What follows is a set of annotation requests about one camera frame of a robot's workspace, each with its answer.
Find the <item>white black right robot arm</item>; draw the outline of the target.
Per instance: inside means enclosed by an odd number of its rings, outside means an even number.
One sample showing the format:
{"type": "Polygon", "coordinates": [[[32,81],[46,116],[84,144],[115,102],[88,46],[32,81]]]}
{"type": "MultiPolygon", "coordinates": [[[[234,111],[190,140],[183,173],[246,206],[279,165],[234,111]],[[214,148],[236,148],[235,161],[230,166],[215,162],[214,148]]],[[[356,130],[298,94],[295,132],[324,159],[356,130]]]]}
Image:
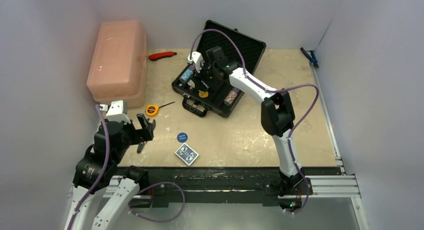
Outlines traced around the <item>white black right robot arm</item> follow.
{"type": "Polygon", "coordinates": [[[261,126],[273,138],[276,147],[281,188],[286,193],[295,192],[304,179],[304,173],[294,147],[295,114],[289,93],[280,93],[257,79],[245,69],[244,62],[229,62],[220,47],[209,49],[206,53],[204,60],[201,53],[191,51],[187,62],[194,65],[199,73],[211,71],[213,78],[236,87],[260,105],[261,126]]]}

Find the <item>yellow big blind button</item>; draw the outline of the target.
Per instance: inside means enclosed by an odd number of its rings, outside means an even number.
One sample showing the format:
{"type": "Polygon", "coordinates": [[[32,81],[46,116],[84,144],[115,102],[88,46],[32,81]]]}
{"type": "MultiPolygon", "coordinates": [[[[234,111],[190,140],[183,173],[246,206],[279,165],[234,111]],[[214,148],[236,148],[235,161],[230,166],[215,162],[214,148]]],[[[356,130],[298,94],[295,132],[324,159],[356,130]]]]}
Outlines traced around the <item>yellow big blind button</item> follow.
{"type": "Polygon", "coordinates": [[[207,91],[199,91],[198,95],[201,98],[207,98],[209,96],[209,93],[207,91]]]}

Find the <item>orange blue poker chip roll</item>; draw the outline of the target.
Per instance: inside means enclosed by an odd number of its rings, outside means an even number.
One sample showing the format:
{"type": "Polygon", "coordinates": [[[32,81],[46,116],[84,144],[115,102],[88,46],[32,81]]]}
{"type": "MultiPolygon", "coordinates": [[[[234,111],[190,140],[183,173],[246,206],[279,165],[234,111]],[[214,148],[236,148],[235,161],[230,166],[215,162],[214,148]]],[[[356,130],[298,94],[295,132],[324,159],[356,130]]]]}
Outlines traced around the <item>orange blue poker chip roll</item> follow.
{"type": "Polygon", "coordinates": [[[226,98],[224,99],[223,101],[224,104],[227,106],[231,106],[237,96],[238,96],[238,92],[231,90],[226,96],[226,98]]]}

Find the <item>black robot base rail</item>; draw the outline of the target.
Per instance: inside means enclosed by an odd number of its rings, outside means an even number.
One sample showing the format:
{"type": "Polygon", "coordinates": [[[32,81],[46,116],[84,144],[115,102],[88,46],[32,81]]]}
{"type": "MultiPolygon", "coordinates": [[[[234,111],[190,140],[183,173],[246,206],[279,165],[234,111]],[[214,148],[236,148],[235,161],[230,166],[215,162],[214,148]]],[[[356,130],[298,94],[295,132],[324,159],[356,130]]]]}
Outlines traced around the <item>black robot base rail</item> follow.
{"type": "Polygon", "coordinates": [[[282,185],[278,167],[145,167],[156,186],[133,197],[133,207],[168,207],[170,203],[243,203],[295,208],[304,183],[282,185]]]}

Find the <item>blue small blind button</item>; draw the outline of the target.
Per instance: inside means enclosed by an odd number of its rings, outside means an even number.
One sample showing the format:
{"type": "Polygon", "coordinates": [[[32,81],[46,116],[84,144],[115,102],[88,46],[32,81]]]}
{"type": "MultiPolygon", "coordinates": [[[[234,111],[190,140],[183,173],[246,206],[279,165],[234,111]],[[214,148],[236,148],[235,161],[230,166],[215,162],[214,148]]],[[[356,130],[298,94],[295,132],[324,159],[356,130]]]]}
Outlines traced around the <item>blue small blind button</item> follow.
{"type": "Polygon", "coordinates": [[[187,142],[188,140],[188,135],[184,132],[181,132],[177,135],[177,141],[180,143],[184,143],[187,142]]]}

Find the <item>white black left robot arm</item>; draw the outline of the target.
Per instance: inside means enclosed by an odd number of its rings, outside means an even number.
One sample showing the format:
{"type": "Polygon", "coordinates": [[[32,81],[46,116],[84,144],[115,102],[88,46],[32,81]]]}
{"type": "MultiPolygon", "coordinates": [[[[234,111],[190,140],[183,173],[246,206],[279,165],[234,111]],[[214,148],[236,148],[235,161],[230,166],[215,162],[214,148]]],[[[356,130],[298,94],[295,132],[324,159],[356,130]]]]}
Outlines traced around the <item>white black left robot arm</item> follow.
{"type": "Polygon", "coordinates": [[[153,140],[156,121],[137,114],[141,125],[136,129],[129,119],[127,103],[113,101],[110,105],[95,106],[100,126],[83,158],[75,167],[72,181],[72,203],[65,229],[108,229],[125,204],[136,194],[149,189],[147,170],[130,166],[124,171],[118,187],[106,205],[97,211],[112,177],[118,172],[118,165],[132,145],[145,144],[153,140]]]}

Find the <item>blue Texas Hold'em card box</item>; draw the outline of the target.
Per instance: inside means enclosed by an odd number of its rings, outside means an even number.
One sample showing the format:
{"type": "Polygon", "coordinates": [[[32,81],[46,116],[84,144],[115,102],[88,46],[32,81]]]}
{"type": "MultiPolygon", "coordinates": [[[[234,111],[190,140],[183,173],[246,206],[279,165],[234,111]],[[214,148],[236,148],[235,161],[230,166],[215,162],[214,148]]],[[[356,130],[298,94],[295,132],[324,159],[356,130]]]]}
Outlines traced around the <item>blue Texas Hold'em card box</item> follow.
{"type": "Polygon", "coordinates": [[[209,85],[204,80],[200,81],[200,85],[202,91],[207,91],[209,89],[209,85]]]}

